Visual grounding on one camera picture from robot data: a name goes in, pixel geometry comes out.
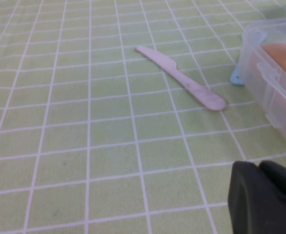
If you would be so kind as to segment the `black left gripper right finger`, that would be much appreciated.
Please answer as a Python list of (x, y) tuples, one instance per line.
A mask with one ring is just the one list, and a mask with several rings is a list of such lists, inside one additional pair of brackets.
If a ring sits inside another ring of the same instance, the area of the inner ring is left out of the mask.
[(270, 160), (264, 160), (259, 164), (259, 168), (286, 195), (286, 167)]

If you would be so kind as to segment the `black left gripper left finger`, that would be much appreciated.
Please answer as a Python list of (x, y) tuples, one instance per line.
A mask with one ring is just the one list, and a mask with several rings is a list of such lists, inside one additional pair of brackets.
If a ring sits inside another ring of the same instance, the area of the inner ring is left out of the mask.
[(228, 208), (235, 234), (286, 234), (286, 195), (259, 165), (233, 163)]

